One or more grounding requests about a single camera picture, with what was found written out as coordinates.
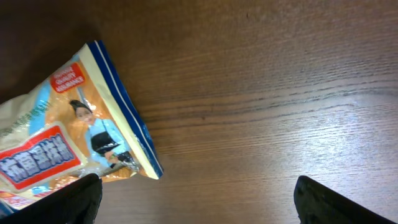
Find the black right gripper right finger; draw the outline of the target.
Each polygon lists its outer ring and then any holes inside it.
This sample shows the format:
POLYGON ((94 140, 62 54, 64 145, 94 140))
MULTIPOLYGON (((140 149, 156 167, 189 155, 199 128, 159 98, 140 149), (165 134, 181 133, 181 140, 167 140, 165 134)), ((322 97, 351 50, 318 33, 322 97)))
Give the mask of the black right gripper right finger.
POLYGON ((294 204, 301 224, 395 224, 304 175, 297 179, 294 204))

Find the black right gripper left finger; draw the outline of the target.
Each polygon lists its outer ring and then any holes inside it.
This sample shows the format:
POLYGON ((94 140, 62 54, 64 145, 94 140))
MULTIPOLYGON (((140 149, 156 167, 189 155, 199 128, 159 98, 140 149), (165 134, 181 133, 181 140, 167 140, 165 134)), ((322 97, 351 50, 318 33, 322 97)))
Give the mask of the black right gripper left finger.
POLYGON ((94 224, 102 196, 102 180, 89 174, 1 219, 1 224, 94 224))

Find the yellow snack bag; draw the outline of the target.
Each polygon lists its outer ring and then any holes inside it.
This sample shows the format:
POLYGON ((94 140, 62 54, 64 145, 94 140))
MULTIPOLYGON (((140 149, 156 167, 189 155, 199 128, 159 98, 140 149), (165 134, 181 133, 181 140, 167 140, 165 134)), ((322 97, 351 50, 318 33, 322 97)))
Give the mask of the yellow snack bag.
POLYGON ((100 40, 28 94, 1 105, 1 216, 93 174, 105 182, 164 170, 100 40))

